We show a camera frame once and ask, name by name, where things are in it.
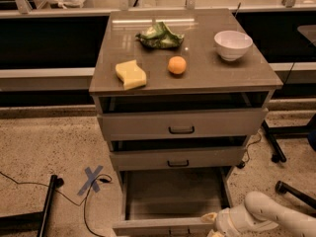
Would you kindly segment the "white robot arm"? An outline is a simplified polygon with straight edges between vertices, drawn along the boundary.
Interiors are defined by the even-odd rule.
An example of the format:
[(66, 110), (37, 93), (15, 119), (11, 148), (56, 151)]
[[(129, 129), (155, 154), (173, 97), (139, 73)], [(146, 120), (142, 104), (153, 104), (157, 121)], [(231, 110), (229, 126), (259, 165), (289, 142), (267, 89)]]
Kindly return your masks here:
[(316, 237), (315, 217), (285, 207), (261, 192), (249, 192), (241, 204), (207, 213), (200, 220), (213, 224), (224, 237), (239, 237), (244, 232), (263, 232), (278, 226), (294, 237)]

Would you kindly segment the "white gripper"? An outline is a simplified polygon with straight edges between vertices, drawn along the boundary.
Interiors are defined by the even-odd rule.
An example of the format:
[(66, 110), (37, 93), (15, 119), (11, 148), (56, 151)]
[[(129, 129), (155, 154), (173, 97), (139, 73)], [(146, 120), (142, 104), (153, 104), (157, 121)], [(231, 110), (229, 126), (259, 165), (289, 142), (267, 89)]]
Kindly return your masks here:
[(263, 232), (277, 228), (277, 224), (267, 219), (258, 219), (244, 205), (225, 208), (218, 212), (203, 215), (204, 223), (214, 223), (225, 237), (239, 237), (244, 232)]

